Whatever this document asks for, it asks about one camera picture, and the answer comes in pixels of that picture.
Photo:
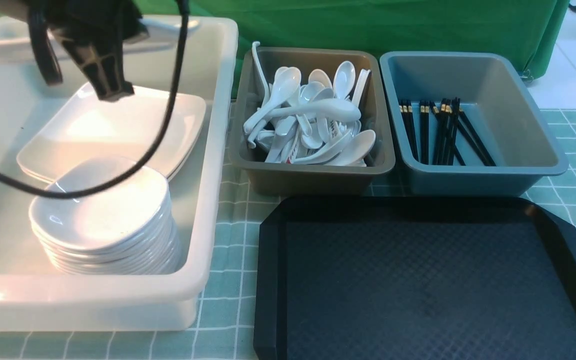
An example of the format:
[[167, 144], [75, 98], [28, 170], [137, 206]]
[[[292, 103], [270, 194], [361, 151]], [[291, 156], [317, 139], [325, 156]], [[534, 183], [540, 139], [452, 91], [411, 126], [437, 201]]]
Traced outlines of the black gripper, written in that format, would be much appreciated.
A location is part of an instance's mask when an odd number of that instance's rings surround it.
[[123, 43], [150, 37], [133, 0], [28, 0], [23, 20], [48, 28], [93, 87], [98, 100], [132, 96], [124, 75]]

